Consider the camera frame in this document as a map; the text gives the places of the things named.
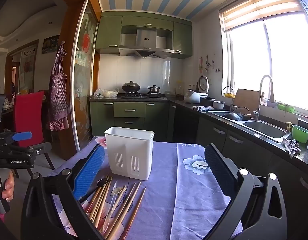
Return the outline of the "person's left hand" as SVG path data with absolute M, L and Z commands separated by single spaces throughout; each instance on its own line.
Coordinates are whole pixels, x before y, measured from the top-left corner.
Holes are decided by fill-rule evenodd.
M 14 187 L 15 187 L 15 180 L 13 172 L 9 171 L 9 177 L 5 181 L 2 190 L 2 198 L 5 199 L 7 202 L 10 202 L 14 198 Z

